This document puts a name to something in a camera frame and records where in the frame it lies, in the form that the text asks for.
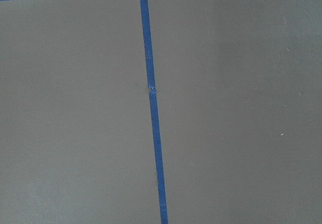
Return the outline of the long blue tape line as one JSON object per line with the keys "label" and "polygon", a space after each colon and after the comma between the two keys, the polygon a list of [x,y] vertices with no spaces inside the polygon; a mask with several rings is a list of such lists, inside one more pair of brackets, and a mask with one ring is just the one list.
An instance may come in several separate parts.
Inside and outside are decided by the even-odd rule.
{"label": "long blue tape line", "polygon": [[165,178],[164,178],[162,142],[160,137],[160,127],[159,127],[159,117],[158,117],[157,91],[156,91],[155,75],[154,75],[154,62],[153,62],[153,50],[152,50],[148,0],[140,0],[140,8],[141,8],[144,52],[145,52],[145,61],[146,61],[147,86],[149,89],[148,95],[149,95],[149,104],[150,104],[160,221],[162,224],[167,224],[169,221],[168,221],[168,210],[167,210],[166,186],[165,186]]}

